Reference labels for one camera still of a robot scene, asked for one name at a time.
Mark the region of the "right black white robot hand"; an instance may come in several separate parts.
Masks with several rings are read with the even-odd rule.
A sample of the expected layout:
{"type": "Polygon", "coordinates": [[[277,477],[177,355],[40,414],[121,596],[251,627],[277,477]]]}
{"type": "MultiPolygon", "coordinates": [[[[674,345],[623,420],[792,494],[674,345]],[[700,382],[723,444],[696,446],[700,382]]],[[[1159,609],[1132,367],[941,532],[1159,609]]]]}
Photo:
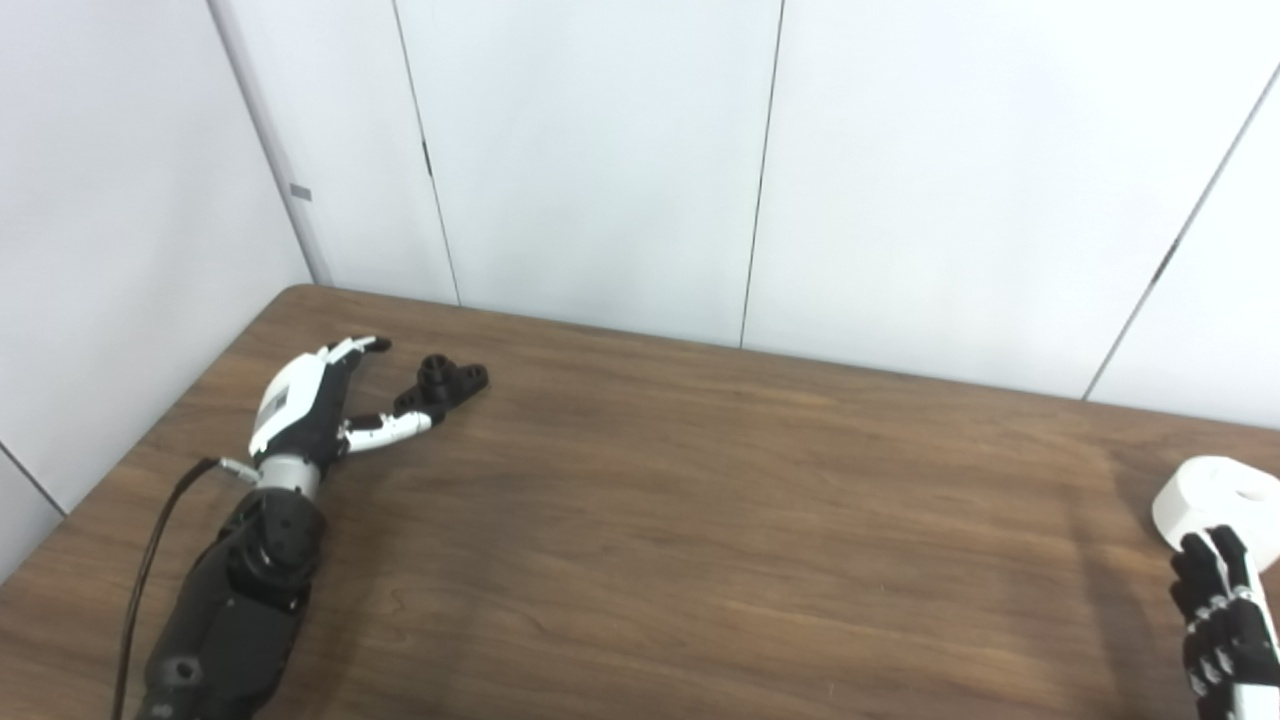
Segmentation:
{"type": "Polygon", "coordinates": [[[1260,570],[1226,525],[1184,534],[1170,565],[1181,665],[1199,719],[1279,716],[1277,629],[1260,570]]]}

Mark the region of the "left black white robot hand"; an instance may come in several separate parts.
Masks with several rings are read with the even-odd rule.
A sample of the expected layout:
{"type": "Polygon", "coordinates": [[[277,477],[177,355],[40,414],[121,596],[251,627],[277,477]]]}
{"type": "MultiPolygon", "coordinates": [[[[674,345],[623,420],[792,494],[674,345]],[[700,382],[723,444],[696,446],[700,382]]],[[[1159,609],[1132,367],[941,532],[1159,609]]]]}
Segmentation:
{"type": "Polygon", "coordinates": [[[347,455],[396,445],[440,425],[449,411],[440,404],[346,415],[349,386],[364,356],[389,348],[388,338],[348,337],[287,363],[269,383],[255,418],[248,446],[253,465],[288,456],[325,471],[347,455]]]}

